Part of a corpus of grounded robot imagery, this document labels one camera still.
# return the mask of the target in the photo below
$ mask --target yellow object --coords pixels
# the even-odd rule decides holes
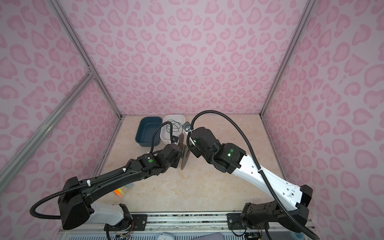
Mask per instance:
[[[118,189],[116,189],[115,191],[113,191],[114,193],[116,193],[116,195],[119,197],[119,198],[123,198],[123,196],[124,196],[124,192],[120,189],[120,188],[118,188]]]

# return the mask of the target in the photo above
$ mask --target metal rail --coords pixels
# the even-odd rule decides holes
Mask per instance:
[[[93,173],[92,177],[97,177],[98,175],[100,175],[101,171],[103,170],[103,167],[104,167],[104,164],[105,162],[107,161],[108,159],[108,156],[109,156],[109,153],[111,152],[112,150],[112,147],[113,147],[113,144],[118,136],[118,133],[119,133],[119,130],[121,128],[121,125],[122,123],[124,122],[124,116],[118,120],[118,122],[116,123],[116,126],[115,128],[113,129],[113,133],[112,135],[110,136],[107,144],[106,144],[106,148],[104,149],[103,151],[103,154],[101,155],[100,157],[100,160],[99,160],[99,163],[97,164],[96,166],[96,169],[95,169],[95,172]]]
[[[109,92],[108,92],[107,88],[105,87],[103,81],[101,80],[101,77],[100,77],[96,67],[94,66],[91,58],[89,57],[87,51],[85,50],[85,47],[82,45],[82,43],[80,41],[80,38],[78,37],[78,35],[74,31],[74,29],[72,27],[72,24],[69,21],[69,18],[67,16],[67,14],[65,13],[62,5],[60,4],[60,2],[58,0],[47,0],[47,2],[49,3],[49,5],[51,6],[52,10],[56,14],[59,22],[63,26],[64,30],[66,31],[66,33],[68,35],[68,37],[70,38],[71,42],[73,43],[73,46],[78,51],[80,57],[82,58],[82,60],[86,64],[86,66],[88,66],[88,69],[93,71],[93,72],[95,72],[95,74],[96,74],[96,82],[99,85],[99,87],[101,89],[101,92],[104,94],[105,98],[107,99],[107,102],[109,103],[109,105],[113,109],[114,113],[117,115],[117,117],[119,119],[121,119],[120,110],[116,106],[115,102],[113,101],[113,98],[111,97],[111,95],[109,94]]]
[[[282,167],[282,165],[281,165],[281,163],[279,161],[278,154],[277,154],[277,148],[276,148],[275,144],[272,141],[271,134],[269,133],[268,128],[265,125],[264,118],[263,118],[263,116],[260,116],[260,118],[262,120],[263,127],[264,127],[265,133],[266,133],[266,135],[268,137],[269,143],[271,144],[273,154],[275,155],[277,165],[279,166],[281,174],[283,175],[283,179],[284,180],[288,180],[287,173],[286,173],[285,169]]]
[[[277,74],[273,80],[272,86],[269,89],[268,95],[266,97],[266,100],[265,100],[264,105],[262,107],[262,110],[260,112],[260,116],[264,116],[266,109],[267,109],[268,105],[270,104],[271,99],[275,93],[276,87],[277,87],[278,83],[280,82],[280,80],[284,74],[284,71],[285,71],[285,69],[289,63],[289,60],[291,59],[291,57],[295,51],[297,44],[300,41],[301,36],[304,33],[304,30],[305,30],[305,28],[306,28],[306,26],[307,26],[307,24],[311,18],[312,13],[314,12],[314,9],[315,9],[317,2],[318,2],[318,0],[308,0],[307,1],[306,5],[304,7],[304,11],[300,17],[299,23],[297,24],[296,29],[294,31],[294,34],[292,36],[292,39],[288,45],[287,51],[285,52],[283,60],[280,64],[279,69],[277,71]]]
[[[73,88],[68,96],[60,103],[60,105],[54,110],[54,112],[48,117],[45,122],[36,130],[31,139],[26,142],[23,148],[17,153],[0,174],[0,193],[8,186],[17,173],[23,168],[28,159],[32,156],[35,150],[42,144],[48,134],[55,128],[60,122],[62,117],[66,114],[68,109],[76,101],[76,99],[85,90],[91,80],[94,79],[92,71],[86,74],[80,83]]]
[[[131,214],[147,214],[147,223],[144,231],[135,231],[136,233],[228,233],[227,216],[228,213],[235,212],[136,212]],[[289,232],[288,229],[279,223],[271,222],[271,232]],[[313,223],[308,220],[306,226],[313,231]],[[103,230],[104,224],[83,224],[72,230],[60,230],[59,235],[77,235],[77,234],[95,234]]]

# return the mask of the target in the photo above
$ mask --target pink wallpaper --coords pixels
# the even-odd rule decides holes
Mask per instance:
[[[34,218],[29,208],[60,191],[67,179],[90,177],[116,121],[100,89],[91,82],[0,195],[1,239],[54,239],[60,220]],[[57,199],[37,211],[58,215]]]
[[[85,75],[44,0],[0,3],[0,172]]]
[[[63,0],[123,114],[258,113],[306,0]]]
[[[322,0],[266,124],[323,240],[384,238],[384,1]]]

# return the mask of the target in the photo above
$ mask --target dark blue bin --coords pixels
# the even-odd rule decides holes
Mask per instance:
[[[145,117],[141,119],[136,133],[136,142],[142,147],[150,147],[153,133],[162,122],[163,119],[161,117]],[[160,132],[161,129],[156,133],[154,146],[160,143]]]

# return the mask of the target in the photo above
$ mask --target black wire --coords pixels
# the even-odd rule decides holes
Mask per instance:
[[[171,122],[173,124],[173,128],[172,128],[173,131],[174,131],[174,129],[176,129],[177,130],[176,132],[178,132],[181,129],[181,132],[180,132],[180,134],[178,136],[180,136],[183,133],[183,130],[182,130],[183,126],[181,125],[181,123],[179,123],[179,122],[177,122],[175,120],[172,120],[172,119],[168,120],[168,122]],[[167,132],[169,132],[170,131],[170,127],[167,126],[166,130],[167,130]]]
[[[133,159],[129,160],[127,162],[127,164],[124,166],[124,168],[128,168],[130,165],[131,165],[131,162],[133,161]],[[92,184],[96,184],[96,183],[99,183],[99,182],[104,182],[106,180],[109,180],[109,179],[112,179],[114,177],[117,177],[119,176],[120,174],[124,173],[123,170],[120,170],[119,172],[109,176],[109,177],[105,177],[105,178],[100,178],[100,179],[97,179],[97,180],[94,180],[94,181],[91,181],[91,185]],[[40,201],[38,201],[37,203],[35,203],[29,210],[29,213],[33,216],[33,217],[37,217],[37,218],[42,218],[42,219],[61,219],[61,216],[60,215],[46,215],[46,214],[40,214],[38,212],[36,212],[36,209],[38,206],[40,206],[41,204],[45,203],[46,201],[49,201],[55,197],[58,197],[62,194],[65,194],[65,193],[69,193],[69,192],[74,192],[74,191],[78,191],[80,190],[81,188],[84,188],[84,187],[88,187],[88,184],[87,183],[84,183],[82,185],[78,185],[78,186],[75,186],[75,187],[70,187],[66,190],[63,190],[63,191],[60,191],[60,192],[57,192],[57,193],[54,193],[52,195],[49,195],[43,199],[41,199]]]
[[[268,239],[272,240],[271,235],[269,235],[269,232],[268,232],[268,222],[265,222],[264,228],[265,228],[265,234],[267,235]]]
[[[239,222],[234,222],[234,223],[232,223],[232,226],[233,226],[235,223],[241,223],[241,224],[243,224],[241,221],[239,221]],[[237,237],[242,237],[242,236],[244,236],[245,232],[247,231],[247,228],[245,227],[244,232],[243,232],[241,235],[237,235],[237,234],[235,234],[235,232],[233,231],[233,229],[231,229],[231,231],[232,231],[232,233],[233,233],[235,236],[237,236]]]
[[[107,239],[108,240],[111,240],[111,237],[109,235],[109,224],[105,224],[105,233],[107,234]]]
[[[170,130],[169,130],[169,134],[170,134],[170,142],[172,142],[172,131],[173,131],[173,125],[171,122],[169,121],[166,121],[166,122],[163,122],[156,130],[155,132],[153,133],[152,135],[152,140],[151,140],[151,150],[149,151],[149,153],[152,153],[153,152],[153,147],[154,147],[154,141],[155,141],[155,136],[156,136],[156,133],[164,126],[164,125],[167,125],[169,124],[170,125]]]
[[[215,110],[205,110],[205,111],[202,111],[200,113],[198,113],[193,119],[192,119],[192,122],[191,122],[191,130],[193,130],[193,125],[196,121],[196,119],[198,117],[200,117],[201,115],[203,114],[206,114],[206,113],[215,113],[217,115],[220,115],[222,116],[223,118],[225,118],[226,120],[228,120],[235,128],[236,130],[240,133],[240,135],[243,137],[243,139],[245,140],[248,148],[249,148],[249,152],[252,156],[252,160],[253,162],[255,163],[257,169],[258,169],[258,172],[260,173],[260,175],[262,176],[264,182],[265,182],[265,185],[267,186],[269,192],[271,193],[273,199],[276,201],[277,205],[279,206],[280,210],[289,218],[289,220],[295,225],[295,227],[297,229],[299,229],[300,231],[302,231],[305,235],[307,235],[308,237],[310,237],[311,239],[313,240],[319,240],[320,238],[314,233],[312,232],[310,229],[308,229],[306,226],[302,226],[295,218],[293,218],[293,216],[288,212],[288,210],[284,207],[284,205],[281,203],[280,199],[278,198],[278,196],[276,195],[275,191],[273,190],[271,184],[269,183],[267,177],[265,176],[265,173],[263,170],[261,170],[261,166],[256,158],[256,155],[253,151],[253,148],[251,146],[251,143],[249,142],[248,138],[245,136],[245,134],[243,133],[243,131],[239,128],[239,126],[237,126],[237,124],[231,119],[229,118],[227,115],[225,115],[224,113],[222,112],[219,112],[219,111],[215,111]],[[189,144],[189,139],[190,139],[190,134],[191,132],[188,132],[188,135],[187,135],[187,147],[189,149],[194,149],[195,147],[192,147],[190,144]]]

